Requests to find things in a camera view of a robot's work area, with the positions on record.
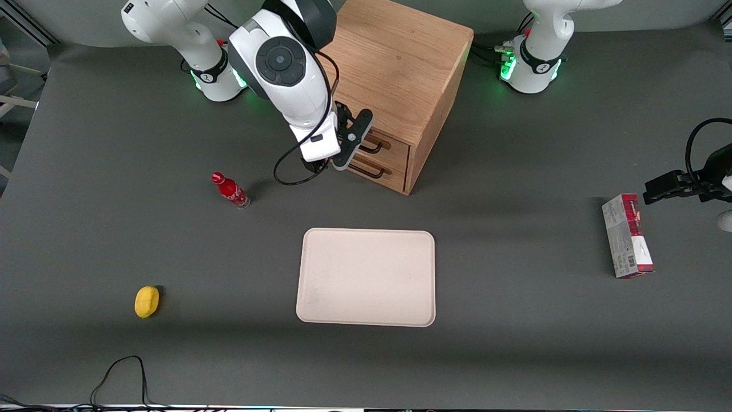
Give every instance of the wooden cabinet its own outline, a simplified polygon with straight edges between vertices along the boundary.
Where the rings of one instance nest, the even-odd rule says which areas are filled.
[[[335,99],[374,113],[350,170],[409,194],[455,102],[473,31],[390,0],[348,0],[323,52]],[[333,80],[335,71],[321,60]]]

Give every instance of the green led light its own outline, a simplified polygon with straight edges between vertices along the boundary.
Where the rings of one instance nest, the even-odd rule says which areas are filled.
[[[559,66],[561,66],[561,59],[556,63],[556,69],[554,69],[554,74],[551,75],[551,79],[554,80],[556,78],[556,74],[559,73]]]
[[[190,71],[191,77],[193,77],[193,80],[195,81],[195,88],[201,90],[201,85],[198,83],[198,78],[195,77],[195,74],[193,74],[193,70]]]
[[[236,71],[235,68],[232,67],[231,69],[234,72],[234,76],[236,76],[236,81],[239,82],[239,87],[244,89],[247,86],[247,82],[244,81],[244,79],[241,76],[239,76],[239,73]]]
[[[501,67],[501,77],[504,80],[509,80],[513,74],[514,67],[516,67],[516,58],[511,56],[511,58],[504,63],[503,67]]]

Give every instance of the black cable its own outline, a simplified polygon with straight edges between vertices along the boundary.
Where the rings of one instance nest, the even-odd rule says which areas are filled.
[[[330,115],[330,108],[333,104],[333,90],[334,89],[331,88],[330,83],[328,82],[328,75],[325,73],[325,69],[323,69],[323,65],[320,63],[320,60],[318,60],[318,58],[315,57],[315,54],[313,54],[312,52],[310,52],[310,53],[311,53],[311,56],[313,56],[313,58],[315,59],[315,63],[318,64],[318,68],[320,69],[323,77],[325,78],[326,93],[328,94],[327,101],[326,101],[326,108],[325,108],[325,112],[323,113],[323,116],[321,117],[318,124],[314,127],[314,129],[312,129],[310,131],[310,133],[308,133],[307,136],[303,140],[298,141],[293,147],[290,147],[290,149],[288,149],[283,155],[280,156],[279,159],[277,159],[277,163],[274,164],[275,168],[272,170],[272,175],[274,176],[274,179],[277,181],[277,183],[279,183],[281,185],[285,185],[285,186],[297,186],[297,185],[301,185],[303,183],[310,182],[312,179],[315,179],[317,176],[320,175],[320,173],[323,173],[323,171],[328,168],[328,163],[326,161],[324,163],[324,165],[317,172],[313,173],[312,175],[310,175],[309,177],[306,177],[303,180],[298,180],[296,182],[286,182],[284,180],[281,180],[277,176],[277,168],[280,166],[280,163],[282,163],[282,161],[285,160],[285,158],[287,158],[290,155],[290,153],[294,152],[298,147],[302,146],[302,144],[304,144],[308,139],[313,137],[315,132],[323,125],[325,120]],[[316,51],[315,53],[318,54],[319,56],[324,57],[329,62],[331,62],[331,64],[333,64],[333,67],[335,68],[335,80],[333,81],[333,87],[334,88],[337,87],[338,82],[340,81],[340,70],[338,69],[338,65],[335,63],[335,60],[331,59],[330,56],[328,56],[327,54],[325,54],[321,51]]]
[[[206,5],[206,6],[204,6],[203,8],[204,8],[204,9],[206,9],[206,11],[207,11],[207,12],[208,12],[209,14],[212,14],[212,15],[213,15],[214,17],[217,17],[217,18],[219,18],[220,20],[222,20],[222,21],[225,21],[226,23],[231,23],[231,24],[233,24],[233,22],[232,22],[232,21],[231,21],[231,20],[230,20],[230,19],[229,19],[228,17],[226,17],[226,16],[224,15],[224,13],[220,12],[220,11],[219,11],[219,10],[218,10],[218,9],[217,9],[216,7],[212,6],[211,4],[207,4],[207,5]]]
[[[715,117],[713,119],[704,120],[702,123],[699,124],[696,128],[694,128],[694,131],[691,132],[689,135],[689,140],[687,140],[687,148],[686,152],[684,153],[684,162],[686,163],[687,167],[687,173],[689,176],[691,176],[691,180],[694,182],[695,185],[697,185],[702,192],[704,192],[705,195],[711,197],[712,199],[722,200],[722,198],[716,194],[713,194],[709,189],[706,188],[706,186],[702,185],[699,182],[699,178],[697,177],[696,173],[694,173],[694,169],[691,167],[691,147],[694,144],[694,139],[696,138],[696,135],[699,134],[699,131],[704,128],[704,126],[710,125],[712,123],[727,123],[728,125],[732,125],[732,119],[728,119],[726,117]]]
[[[722,16],[724,16],[724,14],[730,9],[730,7],[732,7],[732,3],[726,5],[723,4],[720,9],[714,14],[716,16],[715,18],[722,18]]]
[[[518,29],[516,29],[517,32],[521,33],[521,30],[523,29],[524,24],[529,25],[531,21],[534,19],[534,13],[529,12],[521,21],[521,24],[518,25]]]
[[[222,22],[228,24],[229,26],[234,27],[235,29],[238,29],[239,28],[239,26],[237,26],[236,24],[232,23],[231,20],[229,20],[228,18],[226,18],[226,16],[223,13],[221,13],[219,10],[217,10],[216,7],[213,7],[212,5],[207,4],[203,9],[206,10],[210,15],[216,17],[217,19],[219,19]]]
[[[150,396],[148,395],[147,390],[147,376],[145,375],[145,365],[142,362],[142,358],[137,355],[130,355],[125,356],[124,358],[119,358],[116,361],[112,363],[112,365],[109,366],[107,369],[107,372],[104,374],[104,378],[97,384],[97,386],[91,391],[91,394],[89,395],[89,404],[93,406],[97,406],[97,393],[99,390],[104,386],[104,383],[107,381],[107,378],[109,378],[109,374],[112,372],[112,369],[122,361],[126,361],[127,359],[137,359],[138,363],[140,364],[140,374],[142,375],[142,404],[145,405],[148,408],[153,408],[150,406],[150,404],[156,404],[156,405],[164,405],[162,403],[153,402],[153,400],[150,399]]]
[[[534,16],[532,16],[532,17],[531,17],[531,18],[529,19],[529,21],[527,21],[527,22],[526,22],[526,25],[524,25],[524,27],[522,27],[522,28],[521,28],[521,30],[519,30],[519,33],[523,34],[523,32],[525,32],[525,31],[526,31],[526,29],[527,29],[527,28],[529,27],[529,24],[531,24],[531,23],[533,23],[533,22],[534,22]]]

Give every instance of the power cord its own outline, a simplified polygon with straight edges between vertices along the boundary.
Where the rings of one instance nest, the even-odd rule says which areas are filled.
[[[104,386],[104,383],[107,381],[107,378],[109,378],[109,374],[112,372],[112,369],[122,361],[126,361],[127,359],[137,359],[137,361],[140,363],[140,374],[142,375],[142,404],[149,407],[150,404],[158,404],[162,405],[161,403],[153,402],[150,399],[150,396],[148,395],[147,391],[147,376],[145,375],[145,365],[142,362],[142,358],[137,355],[131,355],[131,356],[125,356],[124,358],[117,359],[112,363],[112,365],[109,366],[107,369],[107,372],[104,374],[104,378],[99,382],[99,384],[91,391],[91,394],[89,395],[89,404],[91,405],[97,405],[97,393],[99,390]]]
[[[107,406],[107,405],[100,405],[97,403],[97,393],[99,390],[104,386],[105,382],[109,378],[110,373],[112,372],[112,369],[120,362],[125,361],[127,359],[137,359],[138,363],[140,364],[140,372],[142,374],[142,404],[145,406],[145,408],[141,408],[139,406]],[[99,382],[99,384],[94,387],[94,390],[91,391],[91,394],[89,395],[89,403],[80,403],[78,405],[69,406],[69,407],[56,407],[56,406],[50,406],[50,405],[30,405],[26,403],[19,402],[13,397],[10,397],[6,394],[0,394],[0,402],[8,405],[16,405],[17,408],[0,408],[1,412],[139,412],[139,411],[148,411],[148,412],[167,412],[167,411],[191,411],[193,412],[221,412],[223,409],[220,408],[191,408],[190,406],[187,407],[179,407],[179,406],[170,406],[165,405],[157,402],[153,402],[153,400],[150,399],[150,396],[148,395],[148,389],[147,389],[147,377],[145,375],[145,365],[142,362],[142,358],[137,355],[131,355],[131,356],[125,356],[124,358],[117,359],[112,363],[112,365],[109,366],[107,369],[107,372],[104,374],[104,378]],[[251,408],[237,408],[237,407],[227,407],[226,410],[236,410],[236,409],[251,409]]]
[[[519,24],[519,25],[518,25],[518,29],[517,29],[516,31],[517,31],[517,32],[519,32],[519,33],[523,32],[523,30],[524,30],[524,29],[525,29],[526,27],[528,27],[528,26],[529,26],[529,24],[531,24],[531,22],[532,22],[532,21],[534,21],[534,13],[532,13],[532,12],[529,12],[529,13],[528,13],[528,14],[526,15],[526,17],[524,17],[524,18],[523,18],[523,20],[521,21],[521,24]]]
[[[232,23],[231,20],[229,20],[228,18],[226,18],[226,16],[222,12],[220,12],[216,7],[213,7],[212,5],[207,4],[203,9],[206,10],[210,15],[212,15],[212,16],[216,17],[217,19],[221,20],[222,22],[228,24],[231,27],[234,27],[234,29],[238,29],[239,28],[239,26],[237,26],[236,24]]]
[[[333,86],[332,87],[331,87],[330,83],[328,82],[328,75],[325,73],[325,69],[323,69],[323,65],[315,57],[315,54],[318,54],[319,56],[322,56],[323,58],[325,58],[326,60],[328,60],[333,65],[333,68],[335,68],[335,80],[333,81]],[[333,104],[333,94],[335,93],[335,89],[338,87],[338,82],[340,81],[340,70],[338,70],[338,65],[335,63],[335,60],[331,59],[330,56],[328,56],[327,54],[323,53],[322,51],[316,51],[315,53],[313,53],[311,51],[310,52],[310,55],[313,56],[313,58],[315,59],[315,63],[318,64],[318,68],[320,69],[321,74],[323,75],[323,78],[325,78],[326,93],[328,94],[328,96],[327,96],[327,103],[326,103],[326,109],[325,109],[325,112],[323,113],[323,116],[321,117],[321,119],[318,122],[318,124],[314,127],[314,129],[312,129],[310,131],[310,133],[308,133],[307,136],[303,140],[298,141],[293,147],[290,147],[290,149],[288,149],[285,153],[283,153],[283,155],[281,155],[280,158],[277,159],[277,163],[274,164],[274,167],[275,168],[272,170],[272,175],[274,176],[274,179],[277,181],[277,183],[279,183],[281,185],[285,185],[285,186],[297,186],[297,185],[301,185],[303,183],[310,182],[311,180],[313,180],[317,176],[319,176],[320,173],[323,173],[323,171],[325,169],[328,168],[328,161],[325,160],[323,162],[323,164],[320,166],[320,168],[318,168],[318,170],[315,171],[312,175],[306,177],[303,180],[298,180],[296,182],[286,182],[284,180],[281,180],[280,177],[277,176],[277,169],[280,167],[280,163],[282,163],[282,161],[285,160],[285,158],[287,158],[298,147],[302,146],[302,144],[304,144],[308,139],[310,139],[311,137],[313,137],[313,135],[315,134],[315,132],[323,125],[323,123],[325,122],[325,120],[330,115],[330,108],[331,108],[331,106]]]
[[[704,192],[705,195],[711,197],[712,199],[723,200],[720,196],[713,194],[711,191],[709,191],[709,189],[706,188],[706,186],[702,185],[701,182],[699,182],[699,178],[697,177],[696,173],[694,173],[694,169],[691,167],[691,147],[694,144],[694,139],[696,139],[696,135],[699,134],[701,129],[712,123],[726,123],[728,125],[732,125],[732,119],[728,119],[726,117],[715,117],[713,119],[704,120],[702,123],[699,124],[699,126],[694,128],[694,131],[691,132],[691,134],[689,135],[689,140],[687,140],[686,152],[684,153],[684,162],[686,163],[687,173],[689,174],[689,176],[691,176],[691,181],[694,182],[694,184],[697,185],[702,190],[702,192]]]

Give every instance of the bottle cap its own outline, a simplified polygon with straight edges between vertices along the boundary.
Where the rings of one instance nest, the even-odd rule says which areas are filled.
[[[211,175],[211,180],[213,180],[217,185],[220,185],[221,183],[224,183],[226,178],[220,172],[214,172],[214,174]]]

